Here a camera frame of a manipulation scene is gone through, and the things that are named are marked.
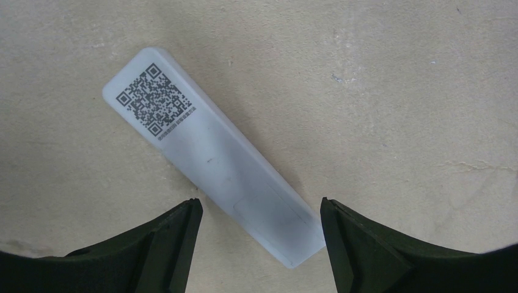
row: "qr code finder pattern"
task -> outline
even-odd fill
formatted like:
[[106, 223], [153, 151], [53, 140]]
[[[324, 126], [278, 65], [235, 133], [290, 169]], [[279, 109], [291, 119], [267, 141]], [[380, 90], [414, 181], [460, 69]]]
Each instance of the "qr code finder pattern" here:
[[117, 101], [154, 136], [192, 105], [154, 63], [117, 96]]

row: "black object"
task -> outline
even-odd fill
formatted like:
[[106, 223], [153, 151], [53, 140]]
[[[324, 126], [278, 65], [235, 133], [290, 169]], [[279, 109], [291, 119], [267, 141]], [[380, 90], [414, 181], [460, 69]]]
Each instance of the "black object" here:
[[0, 292], [184, 292], [202, 214], [188, 200], [63, 258], [0, 251]]
[[339, 293], [518, 292], [518, 244], [483, 254], [452, 250], [326, 198], [320, 214]]

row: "white rectangular device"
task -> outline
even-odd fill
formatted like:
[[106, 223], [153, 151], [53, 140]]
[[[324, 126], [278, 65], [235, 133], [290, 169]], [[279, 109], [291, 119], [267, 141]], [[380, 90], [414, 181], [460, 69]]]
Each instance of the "white rectangular device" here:
[[143, 49], [103, 96], [286, 267], [325, 246], [317, 215], [167, 51]]

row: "beige surface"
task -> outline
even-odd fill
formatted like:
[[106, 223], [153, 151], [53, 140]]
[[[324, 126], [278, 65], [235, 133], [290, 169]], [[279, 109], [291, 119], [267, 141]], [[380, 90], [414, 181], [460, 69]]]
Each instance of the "beige surface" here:
[[318, 211], [467, 251], [518, 242], [516, 1], [0, 1], [0, 249], [64, 255], [191, 197], [188, 292], [333, 292], [285, 269], [101, 88], [167, 49]]

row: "qr code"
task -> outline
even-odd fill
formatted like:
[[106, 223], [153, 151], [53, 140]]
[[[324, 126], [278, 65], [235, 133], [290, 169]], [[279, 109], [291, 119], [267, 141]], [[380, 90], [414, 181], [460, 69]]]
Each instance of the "qr code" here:
[[154, 63], [116, 99], [154, 136], [166, 130], [192, 106]]

